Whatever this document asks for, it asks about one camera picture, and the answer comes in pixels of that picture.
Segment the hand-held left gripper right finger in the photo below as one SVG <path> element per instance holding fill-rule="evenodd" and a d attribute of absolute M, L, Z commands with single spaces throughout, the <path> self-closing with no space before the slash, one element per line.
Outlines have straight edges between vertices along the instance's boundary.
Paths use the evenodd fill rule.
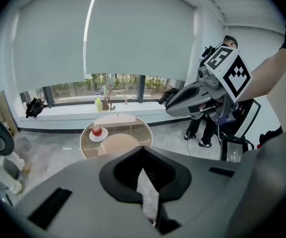
<path fill-rule="evenodd" d="M 143 168 L 159 193 L 156 227 L 147 238 L 229 238 L 242 193 L 243 163 L 143 147 Z"/>

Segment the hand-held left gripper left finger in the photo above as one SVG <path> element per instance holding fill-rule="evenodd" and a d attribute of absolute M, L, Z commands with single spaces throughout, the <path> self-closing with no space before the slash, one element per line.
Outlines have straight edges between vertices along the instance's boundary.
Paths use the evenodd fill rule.
<path fill-rule="evenodd" d="M 13 210 L 17 221 L 34 237 L 156 238 L 158 232 L 140 204 L 119 202 L 101 186 L 101 168 L 121 155 L 83 159 L 63 168 L 22 197 Z M 72 193 L 44 230 L 29 217 L 58 188 Z"/>

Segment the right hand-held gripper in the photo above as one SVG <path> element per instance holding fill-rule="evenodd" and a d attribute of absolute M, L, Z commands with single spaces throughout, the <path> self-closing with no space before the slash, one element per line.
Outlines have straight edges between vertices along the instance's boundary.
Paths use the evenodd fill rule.
<path fill-rule="evenodd" d="M 234 121 L 232 112 L 252 81 L 239 49 L 220 46 L 200 64 L 198 81 L 183 87 L 167 104 L 166 112 L 172 117 L 193 118 L 207 112 L 217 125 Z"/>

